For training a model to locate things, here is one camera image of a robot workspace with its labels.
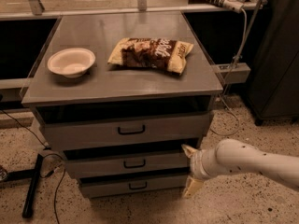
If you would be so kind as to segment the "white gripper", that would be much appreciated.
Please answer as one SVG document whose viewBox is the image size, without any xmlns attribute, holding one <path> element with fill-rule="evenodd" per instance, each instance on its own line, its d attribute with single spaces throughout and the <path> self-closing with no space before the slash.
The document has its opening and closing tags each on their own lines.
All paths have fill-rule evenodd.
<svg viewBox="0 0 299 224">
<path fill-rule="evenodd" d="M 182 196 L 191 198 L 204 185 L 204 180 L 216 177 L 217 163 L 213 149 L 199 149 L 183 144 L 182 149 L 190 159 L 192 176 L 186 179 Z"/>
</svg>

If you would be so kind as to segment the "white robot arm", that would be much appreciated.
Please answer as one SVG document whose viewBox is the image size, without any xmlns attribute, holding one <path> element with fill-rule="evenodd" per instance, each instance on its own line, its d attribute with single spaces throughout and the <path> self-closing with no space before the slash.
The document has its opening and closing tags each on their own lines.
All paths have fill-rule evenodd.
<svg viewBox="0 0 299 224">
<path fill-rule="evenodd" d="M 254 173 L 290 189 L 299 190 L 299 158 L 263 152 L 234 139 L 221 140 L 212 149 L 182 146 L 190 159 L 184 198 L 192 197 L 206 180 L 219 175 Z"/>
</svg>

